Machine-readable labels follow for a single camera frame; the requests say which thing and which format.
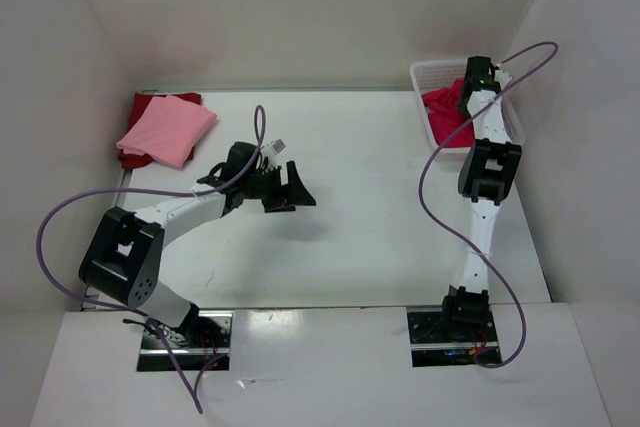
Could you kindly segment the magenta t shirt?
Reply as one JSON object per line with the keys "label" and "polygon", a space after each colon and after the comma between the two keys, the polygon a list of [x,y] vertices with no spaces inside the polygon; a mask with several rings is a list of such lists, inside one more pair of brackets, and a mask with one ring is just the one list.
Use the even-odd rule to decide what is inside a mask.
{"label": "magenta t shirt", "polygon": [[422,95],[428,123],[437,145],[445,141],[466,121],[466,118],[457,110],[463,83],[464,79],[458,78],[449,87]]}

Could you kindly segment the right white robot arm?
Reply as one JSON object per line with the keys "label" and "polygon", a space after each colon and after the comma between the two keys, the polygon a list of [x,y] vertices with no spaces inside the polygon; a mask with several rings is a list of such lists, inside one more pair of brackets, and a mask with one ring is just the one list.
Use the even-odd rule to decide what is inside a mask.
{"label": "right white robot arm", "polygon": [[474,143],[463,163],[458,192],[471,208],[468,239],[474,244],[443,299],[439,329],[451,342],[471,342],[489,320],[489,267],[494,228],[509,196],[522,146],[505,126],[502,97],[506,81],[466,81],[458,110],[473,120]]}

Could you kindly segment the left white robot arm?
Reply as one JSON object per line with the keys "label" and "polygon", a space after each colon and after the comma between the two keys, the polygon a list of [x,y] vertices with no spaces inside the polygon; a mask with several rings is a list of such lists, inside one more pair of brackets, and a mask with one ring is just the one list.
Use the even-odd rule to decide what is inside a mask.
{"label": "left white robot arm", "polygon": [[260,201],[267,213],[315,205],[295,163],[279,165],[283,148],[280,140],[262,148],[236,142],[225,161],[197,180],[194,193],[137,211],[109,209],[80,265],[80,280],[124,307],[146,314],[177,346],[212,344],[220,334],[215,322],[201,317],[195,303],[160,282],[163,250],[247,200]]}

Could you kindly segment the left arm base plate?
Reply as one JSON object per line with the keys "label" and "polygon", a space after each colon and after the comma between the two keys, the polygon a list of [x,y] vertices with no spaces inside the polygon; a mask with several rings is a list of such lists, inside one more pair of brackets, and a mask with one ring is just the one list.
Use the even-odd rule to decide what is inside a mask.
{"label": "left arm base plate", "polygon": [[[161,326],[166,342],[171,347],[178,365],[186,372],[199,371],[207,363],[214,371],[227,371],[230,364],[231,333],[234,313],[232,311],[203,310],[199,322],[204,332],[187,340],[166,326]],[[138,353],[137,372],[174,371],[169,353],[153,330],[145,327]]]}

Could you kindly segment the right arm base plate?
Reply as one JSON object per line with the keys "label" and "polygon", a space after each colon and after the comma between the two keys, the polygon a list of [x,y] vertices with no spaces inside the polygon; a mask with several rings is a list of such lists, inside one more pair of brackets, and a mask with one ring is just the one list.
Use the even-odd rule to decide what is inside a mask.
{"label": "right arm base plate", "polygon": [[406,312],[412,365],[414,367],[466,366],[502,361],[493,317],[481,327],[450,332],[442,323],[440,308],[420,307]]}

